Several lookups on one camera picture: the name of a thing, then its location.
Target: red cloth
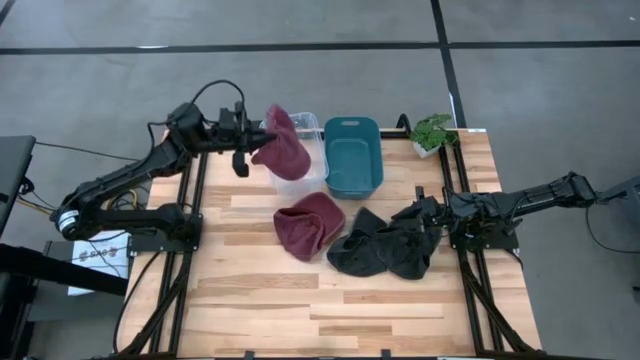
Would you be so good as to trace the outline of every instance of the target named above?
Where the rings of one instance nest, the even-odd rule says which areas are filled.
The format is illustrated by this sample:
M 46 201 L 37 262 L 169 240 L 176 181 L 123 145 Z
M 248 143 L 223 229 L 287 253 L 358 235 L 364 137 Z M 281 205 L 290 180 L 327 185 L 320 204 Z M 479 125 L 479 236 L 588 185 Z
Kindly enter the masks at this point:
M 278 137 L 258 149 L 251 158 L 254 165 L 265 165 L 284 180 L 298 180 L 311 167 L 311 157 L 302 146 L 289 114 L 278 105 L 271 105 L 267 112 L 267 133 Z
M 273 224 L 282 246 L 302 261 L 310 261 L 323 244 L 339 233 L 345 217 L 325 193 L 307 195 L 290 208 L 276 211 Z

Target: floor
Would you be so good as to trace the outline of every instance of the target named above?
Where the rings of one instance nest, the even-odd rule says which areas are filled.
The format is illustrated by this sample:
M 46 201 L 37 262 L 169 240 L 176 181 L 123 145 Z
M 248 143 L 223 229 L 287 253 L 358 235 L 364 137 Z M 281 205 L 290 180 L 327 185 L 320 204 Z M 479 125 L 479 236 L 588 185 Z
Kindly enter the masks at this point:
M 3 135 L 32 134 L 44 142 L 141 156 L 149 146 L 144 124 L 163 119 L 217 78 L 243 88 L 249 115 L 256 119 L 277 102 L 290 112 L 311 111 L 323 122 L 362 115 L 381 126 L 394 125 L 401 112 L 414 122 L 452 112 L 451 91 L 458 124 L 464 120 L 468 127 L 488 129 L 505 191 L 546 183 L 569 170 L 587 176 L 597 189 L 640 173 L 640 85 L 633 80 L 640 72 L 640 48 L 577 48 L 579 41 L 640 39 L 637 1 L 440 0 L 451 43 L 573 46 L 458 47 L 450 50 L 450 63 L 428 46 L 207 52 L 213 49 L 208 45 L 228 44 L 437 43 L 442 31 L 439 38 L 429 0 L 0 0 L 0 7 L 5 4 L 0 11 Z M 164 45 L 192 47 L 162 54 L 64 50 Z M 9 48 L 32 51 L 2 50 Z M 49 55 L 36 54 L 36 48 L 49 48 Z M 207 92 L 199 105 L 214 118 L 218 107 L 234 100 L 235 94 L 221 87 Z M 37 147 L 28 176 L 39 195 L 60 202 L 79 182 L 121 165 Z M 590 215 L 602 242 L 640 249 L 638 221 L 624 204 Z M 635 358 L 640 303 L 631 287 L 640 284 L 640 256 L 598 247 L 579 210 L 530 215 L 518 235 L 544 348 L 553 354 Z M 38 250 L 47 240 L 61 238 L 46 218 L 20 207 L 2 238 Z M 107 355 L 114 318 L 98 312 L 94 318 L 41 325 L 32 353 L 47 360 Z M 94 334 L 93 342 L 81 336 L 87 333 Z

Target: black cloth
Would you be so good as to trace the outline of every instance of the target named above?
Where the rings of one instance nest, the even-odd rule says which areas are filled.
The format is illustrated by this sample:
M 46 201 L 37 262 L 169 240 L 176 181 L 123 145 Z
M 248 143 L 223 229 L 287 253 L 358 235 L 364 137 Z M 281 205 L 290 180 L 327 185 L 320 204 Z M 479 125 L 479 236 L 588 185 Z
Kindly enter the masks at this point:
M 371 236 L 385 227 L 384 220 L 369 209 L 360 208 L 351 232 L 331 245 L 327 259 L 338 271 L 352 276 L 367 277 L 387 271 L 371 241 Z
M 327 252 L 329 262 L 338 271 L 353 276 L 372 276 L 389 270 L 403 279 L 422 279 L 442 229 L 423 232 L 415 216 L 393 218 L 387 226 L 371 211 L 361 208 L 351 233 L 338 239 Z

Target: desk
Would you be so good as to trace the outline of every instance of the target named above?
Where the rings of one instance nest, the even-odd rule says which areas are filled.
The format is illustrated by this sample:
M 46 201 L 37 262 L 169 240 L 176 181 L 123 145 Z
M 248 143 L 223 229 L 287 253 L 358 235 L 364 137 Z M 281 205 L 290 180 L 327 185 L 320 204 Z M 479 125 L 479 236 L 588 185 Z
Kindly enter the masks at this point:
M 471 191 L 499 191 L 487 134 L 460 130 L 460 140 Z M 420 159 L 405 139 L 385 139 L 382 152 L 385 181 L 371 198 L 336 200 L 347 216 L 343 234 L 361 206 L 389 220 L 415 200 L 417 185 L 442 201 L 437 155 Z M 459 190 L 454 157 L 449 159 Z M 192 171 L 191 187 L 197 164 Z M 380 349 L 391 349 L 394 356 L 474 353 L 458 259 L 447 239 L 419 281 L 389 272 L 351 277 L 337 272 L 325 251 L 310 263 L 300 262 L 280 246 L 273 231 L 275 210 L 292 203 L 271 188 L 266 168 L 252 166 L 250 171 L 248 178 L 237 178 L 230 153 L 209 156 L 204 230 L 193 257 L 178 356 L 241 356 L 245 350 L 274 357 L 379 356 Z M 175 202 L 179 182 L 179 177 L 155 180 L 149 207 Z M 496 305 L 522 338 L 539 348 L 520 265 L 501 250 L 485 254 Z M 130 286 L 150 256 L 136 258 Z M 163 258 L 150 267 L 132 297 L 120 328 L 120 348 L 155 309 Z M 178 257 L 174 274 L 179 263 Z M 491 349 L 487 316 L 478 308 L 485 347 Z M 161 350 L 167 349 L 172 318 L 170 309 Z

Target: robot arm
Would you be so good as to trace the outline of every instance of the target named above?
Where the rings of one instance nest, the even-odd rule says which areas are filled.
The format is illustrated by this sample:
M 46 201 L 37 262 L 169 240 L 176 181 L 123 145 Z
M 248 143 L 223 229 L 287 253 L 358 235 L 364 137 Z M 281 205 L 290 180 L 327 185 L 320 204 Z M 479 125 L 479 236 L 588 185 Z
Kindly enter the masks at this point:
M 429 226 L 448 226 L 462 231 L 469 238 L 483 241 L 492 232 L 500 231 L 509 236 L 522 220 L 520 216 L 554 206 L 585 208 L 599 199 L 580 175 L 570 172 L 548 184 L 512 193 L 453 193 L 445 189 L 444 205 L 433 196 L 421 199 L 404 209 L 394 218 L 421 215 Z
M 190 214 L 178 204 L 164 204 L 156 210 L 103 210 L 108 199 L 155 177 L 181 173 L 190 159 L 203 152 L 235 151 L 233 168 L 238 176 L 249 175 L 244 154 L 251 153 L 275 139 L 258 128 L 258 122 L 247 119 L 242 102 L 234 111 L 220 109 L 218 121 L 204 118 L 193 103 L 184 103 L 168 117 L 168 136 L 152 148 L 142 160 L 119 170 L 80 184 L 65 197 L 50 220 L 67 240 L 86 240 L 102 230 L 136 230 L 154 228 L 168 239 L 190 235 Z

